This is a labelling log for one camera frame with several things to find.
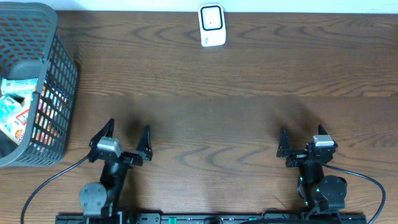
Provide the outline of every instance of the white background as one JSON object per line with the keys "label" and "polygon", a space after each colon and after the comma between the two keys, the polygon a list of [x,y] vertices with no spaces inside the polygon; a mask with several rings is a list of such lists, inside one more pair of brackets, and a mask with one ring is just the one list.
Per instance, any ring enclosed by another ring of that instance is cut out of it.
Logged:
{"label": "white background", "polygon": [[[56,10],[195,12],[203,0],[16,0],[42,2]],[[398,0],[218,0],[226,12],[398,13]]]}

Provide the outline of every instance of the wood grain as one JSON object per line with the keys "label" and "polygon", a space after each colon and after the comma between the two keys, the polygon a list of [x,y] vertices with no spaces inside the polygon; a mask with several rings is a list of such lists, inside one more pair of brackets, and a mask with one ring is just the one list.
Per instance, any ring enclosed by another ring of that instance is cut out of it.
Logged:
{"label": "wood grain", "polygon": [[[398,220],[398,16],[227,13],[227,43],[203,48],[195,13],[58,15],[58,31],[82,65],[67,155],[57,166],[0,170],[0,223],[17,223],[33,190],[85,156],[109,118],[129,151],[144,125],[152,128],[154,159],[125,182],[121,203],[132,209],[303,207],[298,170],[275,157],[279,129],[304,147],[321,123],[339,144],[331,164],[385,186],[377,223]],[[78,193],[99,180],[102,166],[84,163],[46,186],[26,223],[80,212]],[[348,181],[346,211],[373,216],[377,186],[325,172]]]}

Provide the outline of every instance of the black square outline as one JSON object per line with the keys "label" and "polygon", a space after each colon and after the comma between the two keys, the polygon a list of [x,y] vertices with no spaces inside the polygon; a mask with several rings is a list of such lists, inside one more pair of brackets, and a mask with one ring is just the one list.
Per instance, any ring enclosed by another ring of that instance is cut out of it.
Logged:
{"label": "black square outline", "polygon": [[[206,29],[206,28],[205,28],[205,25],[203,24],[203,9],[211,8],[211,7],[217,7],[218,10],[220,11],[220,21],[221,21],[221,26],[220,26],[220,28]],[[200,17],[201,17],[201,26],[202,26],[203,30],[205,30],[205,31],[220,30],[221,28],[223,28],[223,25],[224,25],[224,24],[223,24],[223,15],[221,14],[221,8],[220,8],[219,6],[205,6],[205,7],[201,8],[201,9],[200,9]]]}

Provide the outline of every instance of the brown wooden surface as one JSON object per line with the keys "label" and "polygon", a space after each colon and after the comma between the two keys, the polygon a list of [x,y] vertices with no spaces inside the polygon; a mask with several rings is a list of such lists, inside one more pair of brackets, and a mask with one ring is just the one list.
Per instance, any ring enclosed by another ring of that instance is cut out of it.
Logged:
{"label": "brown wooden surface", "polygon": [[[58,12],[82,65],[67,154],[52,167],[0,170],[0,223],[17,223],[43,181],[88,153],[116,119],[125,150],[152,128],[154,158],[128,174],[122,204],[165,213],[262,212],[303,207],[297,169],[275,157],[279,129],[304,147],[317,124],[338,142],[330,163],[374,177],[387,191],[378,223],[398,220],[398,16],[227,13],[227,43],[203,48],[196,13]],[[26,223],[80,212],[78,194],[103,163],[53,181]],[[346,211],[370,219],[372,183],[348,181]]]}

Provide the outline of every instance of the wooden table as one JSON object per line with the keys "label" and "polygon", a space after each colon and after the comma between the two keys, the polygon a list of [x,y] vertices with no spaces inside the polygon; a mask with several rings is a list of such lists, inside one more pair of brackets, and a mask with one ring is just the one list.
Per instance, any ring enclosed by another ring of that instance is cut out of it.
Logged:
{"label": "wooden table", "polygon": [[[0,170],[0,223],[17,223],[34,189],[85,156],[110,118],[128,151],[152,128],[153,160],[125,182],[121,203],[132,209],[303,207],[298,170],[275,157],[279,131],[303,148],[321,123],[339,144],[330,164],[380,181],[387,202],[377,222],[398,220],[398,16],[226,13],[227,43],[203,48],[196,13],[58,15],[83,69],[67,154],[56,166]],[[102,166],[85,162],[46,186],[26,223],[80,212],[79,191]],[[348,181],[345,211],[373,216],[376,185],[325,173]]]}

